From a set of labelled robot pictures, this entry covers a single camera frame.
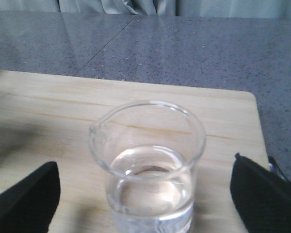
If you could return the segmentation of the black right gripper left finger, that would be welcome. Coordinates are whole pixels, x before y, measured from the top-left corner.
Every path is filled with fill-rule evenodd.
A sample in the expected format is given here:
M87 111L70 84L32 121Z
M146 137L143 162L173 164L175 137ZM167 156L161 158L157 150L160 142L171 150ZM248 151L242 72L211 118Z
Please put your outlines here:
M47 233L60 195L58 165L44 163L0 194L0 233Z

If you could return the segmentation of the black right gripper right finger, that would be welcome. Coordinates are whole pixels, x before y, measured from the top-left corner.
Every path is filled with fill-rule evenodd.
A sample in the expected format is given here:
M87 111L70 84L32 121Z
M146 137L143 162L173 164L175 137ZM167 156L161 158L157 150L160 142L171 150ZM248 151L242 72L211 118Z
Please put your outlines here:
M230 180L234 206L250 233L291 233L291 182L235 154Z

